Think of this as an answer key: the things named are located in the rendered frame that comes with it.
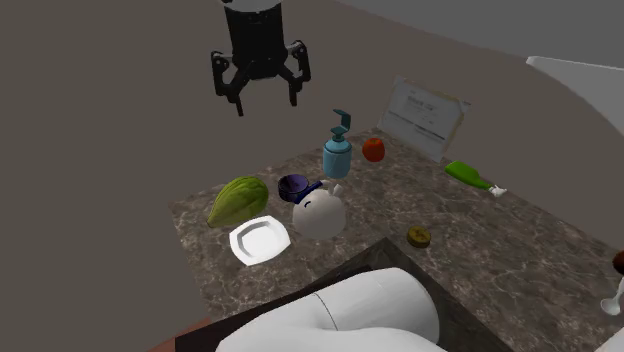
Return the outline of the green bottle with white cap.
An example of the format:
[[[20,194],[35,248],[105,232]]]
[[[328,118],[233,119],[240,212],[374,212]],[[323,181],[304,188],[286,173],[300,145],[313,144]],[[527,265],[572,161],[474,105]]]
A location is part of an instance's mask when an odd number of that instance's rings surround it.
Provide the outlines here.
[[[447,164],[444,167],[444,171],[462,183],[478,189],[486,190],[495,197],[501,197],[507,192],[507,189],[505,188],[501,188],[496,184],[490,184],[484,181],[476,169],[459,160],[455,160]]]

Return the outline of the white square plate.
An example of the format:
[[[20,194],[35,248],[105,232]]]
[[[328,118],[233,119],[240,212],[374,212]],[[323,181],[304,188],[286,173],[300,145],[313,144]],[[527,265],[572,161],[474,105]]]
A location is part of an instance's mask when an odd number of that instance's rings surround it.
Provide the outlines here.
[[[232,253],[246,266],[269,261],[291,244],[284,225],[270,215],[239,225],[229,234]]]

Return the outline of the red tomato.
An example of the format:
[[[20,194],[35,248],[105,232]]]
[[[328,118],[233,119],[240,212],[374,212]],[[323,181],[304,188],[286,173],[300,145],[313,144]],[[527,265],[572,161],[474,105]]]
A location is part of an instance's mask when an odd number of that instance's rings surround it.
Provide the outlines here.
[[[379,138],[369,138],[362,146],[362,155],[369,162],[380,162],[385,157],[385,145]]]

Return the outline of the white round bunny figure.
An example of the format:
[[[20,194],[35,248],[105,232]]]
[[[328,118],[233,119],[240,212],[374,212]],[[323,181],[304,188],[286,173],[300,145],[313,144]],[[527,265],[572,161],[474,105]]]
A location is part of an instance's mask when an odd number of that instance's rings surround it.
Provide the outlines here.
[[[346,226],[346,210],[341,199],[344,188],[328,180],[317,181],[295,201],[292,222],[306,238],[330,239]]]

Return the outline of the olive yellow round disc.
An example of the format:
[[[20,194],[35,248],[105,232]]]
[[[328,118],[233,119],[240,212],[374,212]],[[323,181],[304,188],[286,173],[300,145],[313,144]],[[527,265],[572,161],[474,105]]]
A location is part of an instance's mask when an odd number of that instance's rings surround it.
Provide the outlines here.
[[[431,233],[422,226],[411,226],[408,229],[406,239],[413,247],[427,248],[431,243]]]

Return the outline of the white spoon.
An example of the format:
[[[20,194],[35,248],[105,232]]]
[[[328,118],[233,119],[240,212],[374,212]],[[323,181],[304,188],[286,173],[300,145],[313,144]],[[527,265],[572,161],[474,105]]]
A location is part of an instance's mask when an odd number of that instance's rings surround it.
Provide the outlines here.
[[[617,291],[613,297],[605,298],[600,301],[600,307],[603,312],[611,316],[617,316],[622,312],[620,300],[624,295],[624,276],[620,279]]]

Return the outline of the teal soap dispenser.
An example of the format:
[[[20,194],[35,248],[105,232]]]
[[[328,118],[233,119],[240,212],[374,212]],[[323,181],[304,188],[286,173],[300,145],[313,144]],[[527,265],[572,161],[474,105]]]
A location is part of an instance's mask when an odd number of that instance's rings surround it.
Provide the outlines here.
[[[330,129],[332,136],[323,147],[323,172],[329,178],[345,178],[352,160],[352,145],[345,134],[350,130],[351,115],[344,110],[334,109],[341,120],[340,124]]]

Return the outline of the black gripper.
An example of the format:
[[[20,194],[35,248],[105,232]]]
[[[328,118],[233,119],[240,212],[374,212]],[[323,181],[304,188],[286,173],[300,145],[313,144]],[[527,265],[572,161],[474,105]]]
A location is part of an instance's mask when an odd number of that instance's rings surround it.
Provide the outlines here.
[[[281,1],[223,1],[232,55],[210,54],[215,93],[225,96],[244,115],[240,93],[250,80],[279,75],[287,81],[290,104],[295,107],[303,84],[311,80],[308,50],[301,40],[285,46]],[[296,76],[284,63],[287,54],[298,64]],[[224,73],[234,64],[236,73],[229,83]]]

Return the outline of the white curved fixture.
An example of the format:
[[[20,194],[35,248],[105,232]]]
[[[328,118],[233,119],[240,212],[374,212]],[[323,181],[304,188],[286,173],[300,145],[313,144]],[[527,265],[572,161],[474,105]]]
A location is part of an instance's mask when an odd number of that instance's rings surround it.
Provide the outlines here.
[[[583,98],[624,136],[624,68],[542,56],[526,64]]]

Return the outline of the white printed paper box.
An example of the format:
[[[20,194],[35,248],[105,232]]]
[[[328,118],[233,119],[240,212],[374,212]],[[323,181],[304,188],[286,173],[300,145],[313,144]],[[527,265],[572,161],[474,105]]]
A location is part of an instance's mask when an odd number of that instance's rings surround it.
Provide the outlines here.
[[[397,75],[377,128],[440,162],[471,106]]]

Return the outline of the green leafy cabbage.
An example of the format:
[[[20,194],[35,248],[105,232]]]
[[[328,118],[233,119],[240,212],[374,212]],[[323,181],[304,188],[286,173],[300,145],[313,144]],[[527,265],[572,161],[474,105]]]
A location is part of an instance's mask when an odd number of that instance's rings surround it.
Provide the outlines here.
[[[233,225],[254,218],[268,203],[269,190],[259,178],[238,177],[216,196],[207,218],[211,228]]]

